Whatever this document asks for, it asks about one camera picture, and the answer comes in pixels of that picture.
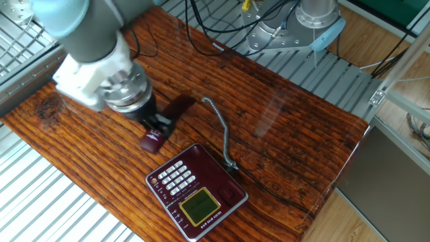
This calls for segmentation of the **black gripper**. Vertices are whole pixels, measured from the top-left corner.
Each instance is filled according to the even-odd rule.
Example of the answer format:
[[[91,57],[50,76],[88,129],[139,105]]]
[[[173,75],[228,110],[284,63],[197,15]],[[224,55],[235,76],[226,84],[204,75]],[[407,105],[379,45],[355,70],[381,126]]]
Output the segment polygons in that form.
[[[167,140],[175,130],[175,119],[157,113],[156,99],[150,99],[140,108],[127,113],[127,118],[140,122],[147,130],[156,130]]]

